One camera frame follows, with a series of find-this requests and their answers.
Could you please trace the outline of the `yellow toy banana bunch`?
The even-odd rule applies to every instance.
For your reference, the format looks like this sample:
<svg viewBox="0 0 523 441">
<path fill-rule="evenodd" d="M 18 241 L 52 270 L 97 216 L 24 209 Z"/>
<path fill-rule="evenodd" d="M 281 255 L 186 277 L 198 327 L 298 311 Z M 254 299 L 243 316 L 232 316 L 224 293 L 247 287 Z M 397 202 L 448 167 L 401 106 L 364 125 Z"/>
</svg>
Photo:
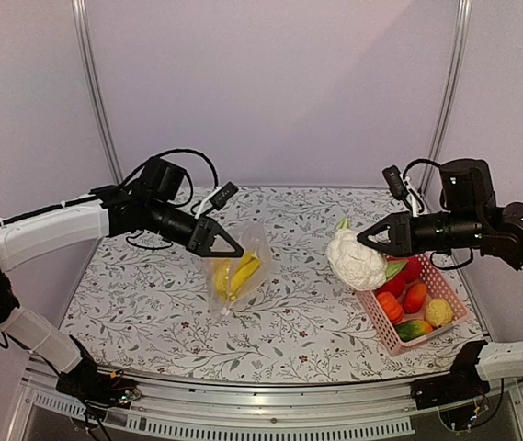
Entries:
<svg viewBox="0 0 523 441">
<path fill-rule="evenodd" d="M 230 301 L 237 300 L 239 290 L 259 267 L 260 260 L 255 253 L 248 253 L 243 255 L 230 281 Z"/>
</svg>

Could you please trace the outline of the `yellow toy lemon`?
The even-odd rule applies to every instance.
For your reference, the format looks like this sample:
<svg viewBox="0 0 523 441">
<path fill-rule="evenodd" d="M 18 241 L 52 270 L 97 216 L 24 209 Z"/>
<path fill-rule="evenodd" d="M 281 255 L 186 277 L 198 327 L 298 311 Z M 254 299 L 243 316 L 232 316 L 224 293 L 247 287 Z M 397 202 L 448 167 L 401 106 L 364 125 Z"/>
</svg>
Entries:
<svg viewBox="0 0 523 441">
<path fill-rule="evenodd" d="M 231 259 L 222 259 L 214 264 L 214 271 L 212 276 L 213 288 L 214 292 L 223 300 L 230 299 L 229 275 L 231 265 Z"/>
</svg>

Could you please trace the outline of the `clear zip top bag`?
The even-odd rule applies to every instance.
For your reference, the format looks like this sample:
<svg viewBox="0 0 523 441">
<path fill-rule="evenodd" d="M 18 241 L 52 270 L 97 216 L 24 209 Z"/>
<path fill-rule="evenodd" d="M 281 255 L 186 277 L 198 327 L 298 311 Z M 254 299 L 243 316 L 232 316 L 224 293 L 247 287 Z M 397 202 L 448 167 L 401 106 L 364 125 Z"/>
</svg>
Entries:
<svg viewBox="0 0 523 441">
<path fill-rule="evenodd" d="M 267 234 L 260 221 L 249 222 L 233 230 L 231 235 L 244 249 L 241 257 L 214 257 L 202 261 L 208 310 L 218 321 L 244 303 L 266 281 L 272 267 Z"/>
</svg>

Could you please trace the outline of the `red toy apple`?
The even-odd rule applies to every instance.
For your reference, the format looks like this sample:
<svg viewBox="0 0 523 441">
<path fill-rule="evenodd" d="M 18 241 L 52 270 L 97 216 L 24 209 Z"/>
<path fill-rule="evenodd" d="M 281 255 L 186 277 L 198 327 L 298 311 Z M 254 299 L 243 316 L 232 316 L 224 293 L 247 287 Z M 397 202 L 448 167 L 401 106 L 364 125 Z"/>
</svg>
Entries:
<svg viewBox="0 0 523 441">
<path fill-rule="evenodd" d="M 395 298 L 399 298 L 406 288 L 406 281 L 403 276 L 397 275 L 391 280 L 384 283 L 381 287 L 376 289 L 377 294 L 384 292 L 391 293 Z"/>
<path fill-rule="evenodd" d="M 407 283 L 413 283 L 419 279 L 423 266 L 421 261 L 416 256 L 408 257 L 404 268 L 399 273 L 399 276 Z"/>
</svg>

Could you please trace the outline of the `white toy cauliflower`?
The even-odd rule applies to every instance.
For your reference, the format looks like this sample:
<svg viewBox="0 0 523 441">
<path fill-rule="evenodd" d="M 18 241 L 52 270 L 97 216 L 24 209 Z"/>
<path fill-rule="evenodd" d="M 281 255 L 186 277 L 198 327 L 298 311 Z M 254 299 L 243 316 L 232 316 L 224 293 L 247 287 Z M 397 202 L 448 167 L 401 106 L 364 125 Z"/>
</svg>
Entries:
<svg viewBox="0 0 523 441">
<path fill-rule="evenodd" d="M 358 232 L 350 228 L 348 218 L 336 226 L 335 235 L 326 248 L 334 274 L 355 291 L 375 290 L 398 276 L 407 259 L 388 261 L 383 254 L 357 241 Z"/>
</svg>

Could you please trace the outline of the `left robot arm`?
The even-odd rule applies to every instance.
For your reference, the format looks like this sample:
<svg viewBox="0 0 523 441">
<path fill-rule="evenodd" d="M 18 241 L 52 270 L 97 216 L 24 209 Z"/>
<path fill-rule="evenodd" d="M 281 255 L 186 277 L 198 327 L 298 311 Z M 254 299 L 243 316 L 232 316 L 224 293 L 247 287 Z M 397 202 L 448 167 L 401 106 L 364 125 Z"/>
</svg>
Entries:
<svg viewBox="0 0 523 441">
<path fill-rule="evenodd" d="M 117 185 L 0 219 L 0 332 L 44 358 L 85 399 L 104 389 L 96 362 L 73 337 L 21 306 L 6 274 L 76 243 L 137 231 L 157 234 L 202 258 L 242 256 L 242 246 L 216 220 L 202 210 L 186 213 L 175 202 L 188 172 L 167 155 L 148 158 Z"/>
</svg>

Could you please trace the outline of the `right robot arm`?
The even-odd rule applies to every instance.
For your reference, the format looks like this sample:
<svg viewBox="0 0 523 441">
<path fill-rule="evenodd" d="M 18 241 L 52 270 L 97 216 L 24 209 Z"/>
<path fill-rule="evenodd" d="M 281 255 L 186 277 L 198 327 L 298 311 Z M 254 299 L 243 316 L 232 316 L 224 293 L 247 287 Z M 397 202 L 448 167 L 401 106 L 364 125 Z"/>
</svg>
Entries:
<svg viewBox="0 0 523 441">
<path fill-rule="evenodd" d="M 442 210 L 393 213 L 360 232 L 358 242 L 394 257 L 467 249 L 523 272 L 523 203 L 497 205 L 488 163 L 464 158 L 429 165 L 439 173 Z M 449 400 L 460 401 L 480 381 L 509 377 L 523 377 L 523 341 L 474 341 L 460 350 L 441 388 Z"/>
</svg>

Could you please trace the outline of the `orange toy tangerine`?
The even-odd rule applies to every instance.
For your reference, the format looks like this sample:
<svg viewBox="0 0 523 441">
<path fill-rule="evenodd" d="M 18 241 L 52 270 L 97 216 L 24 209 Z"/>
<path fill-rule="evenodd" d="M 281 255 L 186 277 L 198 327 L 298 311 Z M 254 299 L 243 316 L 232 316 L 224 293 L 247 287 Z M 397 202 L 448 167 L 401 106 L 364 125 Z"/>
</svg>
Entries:
<svg viewBox="0 0 523 441">
<path fill-rule="evenodd" d="M 391 292 L 382 292 L 376 299 L 392 324 L 398 324 L 403 320 L 404 308 Z"/>
</svg>

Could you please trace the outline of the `pink plastic basket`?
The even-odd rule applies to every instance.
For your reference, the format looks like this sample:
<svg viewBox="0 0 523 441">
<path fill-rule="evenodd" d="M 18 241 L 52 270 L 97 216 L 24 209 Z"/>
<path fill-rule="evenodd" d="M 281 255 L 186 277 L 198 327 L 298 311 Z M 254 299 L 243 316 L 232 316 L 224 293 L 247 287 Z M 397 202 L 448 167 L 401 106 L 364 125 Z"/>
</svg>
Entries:
<svg viewBox="0 0 523 441">
<path fill-rule="evenodd" d="M 469 309 L 428 254 L 406 260 L 407 268 L 383 288 L 357 293 L 391 356 L 399 356 L 470 318 Z"/>
</svg>

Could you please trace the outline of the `floral table mat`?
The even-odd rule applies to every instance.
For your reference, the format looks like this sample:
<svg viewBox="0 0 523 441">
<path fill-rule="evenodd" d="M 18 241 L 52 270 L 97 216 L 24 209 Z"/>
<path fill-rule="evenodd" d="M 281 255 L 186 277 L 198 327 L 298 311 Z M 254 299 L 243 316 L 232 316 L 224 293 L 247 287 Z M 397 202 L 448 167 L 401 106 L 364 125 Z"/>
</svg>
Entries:
<svg viewBox="0 0 523 441">
<path fill-rule="evenodd" d="M 326 246 L 341 220 L 371 225 L 401 205 L 379 189 L 246 187 L 216 213 L 227 229 L 265 225 L 270 275 L 225 317 L 208 307 L 200 260 L 158 238 L 98 247 L 63 319 L 101 364 L 262 383 L 397 379 L 449 368 L 483 336 L 471 317 L 391 356 L 356 295 L 334 276 Z"/>
</svg>

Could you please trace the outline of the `yellow toy corn piece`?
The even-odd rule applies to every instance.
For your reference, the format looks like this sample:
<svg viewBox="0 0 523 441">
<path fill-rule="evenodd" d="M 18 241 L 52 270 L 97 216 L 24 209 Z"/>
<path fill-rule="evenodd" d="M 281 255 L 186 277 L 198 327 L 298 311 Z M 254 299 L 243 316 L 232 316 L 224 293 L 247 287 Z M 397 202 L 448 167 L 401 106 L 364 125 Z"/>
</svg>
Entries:
<svg viewBox="0 0 523 441">
<path fill-rule="evenodd" d="M 453 321 L 453 317 L 453 309 L 444 299 L 432 299 L 426 306 L 425 320 L 433 328 L 439 328 L 450 324 Z"/>
</svg>

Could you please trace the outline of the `green orange toy mango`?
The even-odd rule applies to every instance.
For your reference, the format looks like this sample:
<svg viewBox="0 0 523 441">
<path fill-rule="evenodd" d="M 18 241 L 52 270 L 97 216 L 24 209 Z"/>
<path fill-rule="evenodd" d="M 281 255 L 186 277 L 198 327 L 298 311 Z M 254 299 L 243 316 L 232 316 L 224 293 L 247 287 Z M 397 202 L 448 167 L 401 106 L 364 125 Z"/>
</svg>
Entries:
<svg viewBox="0 0 523 441">
<path fill-rule="evenodd" d="M 407 343 L 415 340 L 421 336 L 430 334 L 434 331 L 433 326 L 420 319 L 414 319 L 406 322 L 399 323 L 394 326 L 401 341 Z"/>
</svg>

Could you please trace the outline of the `small circuit board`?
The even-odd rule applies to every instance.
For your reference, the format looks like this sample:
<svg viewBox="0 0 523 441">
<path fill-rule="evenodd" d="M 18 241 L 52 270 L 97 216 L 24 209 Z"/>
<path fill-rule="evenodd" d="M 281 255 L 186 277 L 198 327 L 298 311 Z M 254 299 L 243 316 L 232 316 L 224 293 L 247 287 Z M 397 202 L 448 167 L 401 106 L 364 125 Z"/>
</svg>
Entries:
<svg viewBox="0 0 523 441">
<path fill-rule="evenodd" d="M 129 408 L 131 404 L 142 397 L 141 391 L 134 388 L 122 388 L 114 391 L 115 405 L 122 408 Z"/>
</svg>

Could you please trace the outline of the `right aluminium frame post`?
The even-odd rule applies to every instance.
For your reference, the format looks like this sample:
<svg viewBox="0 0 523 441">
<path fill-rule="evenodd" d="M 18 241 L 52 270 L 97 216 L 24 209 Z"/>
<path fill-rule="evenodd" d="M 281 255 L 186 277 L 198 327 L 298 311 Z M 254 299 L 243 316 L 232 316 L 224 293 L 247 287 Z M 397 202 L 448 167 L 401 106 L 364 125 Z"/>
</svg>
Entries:
<svg viewBox="0 0 523 441">
<path fill-rule="evenodd" d="M 427 159 L 438 163 L 449 127 L 450 114 L 458 91 L 472 15 L 472 0 L 459 0 L 456 6 L 454 29 L 449 46 L 449 63 L 441 94 L 440 107 L 434 126 Z"/>
</svg>

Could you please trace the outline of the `left aluminium frame post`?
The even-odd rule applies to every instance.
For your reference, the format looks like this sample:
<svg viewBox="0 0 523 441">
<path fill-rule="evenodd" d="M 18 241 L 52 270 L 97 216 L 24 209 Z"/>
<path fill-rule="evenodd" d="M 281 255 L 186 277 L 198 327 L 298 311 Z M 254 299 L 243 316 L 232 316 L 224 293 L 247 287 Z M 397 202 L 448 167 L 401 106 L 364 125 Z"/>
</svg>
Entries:
<svg viewBox="0 0 523 441">
<path fill-rule="evenodd" d="M 124 179 L 124 174 L 111 133 L 108 113 L 99 82 L 97 62 L 91 40 L 87 4 L 84 0 L 73 0 L 71 5 L 82 66 L 85 73 L 91 108 L 93 109 L 97 124 L 98 135 L 111 177 L 116 184 L 120 184 Z"/>
</svg>

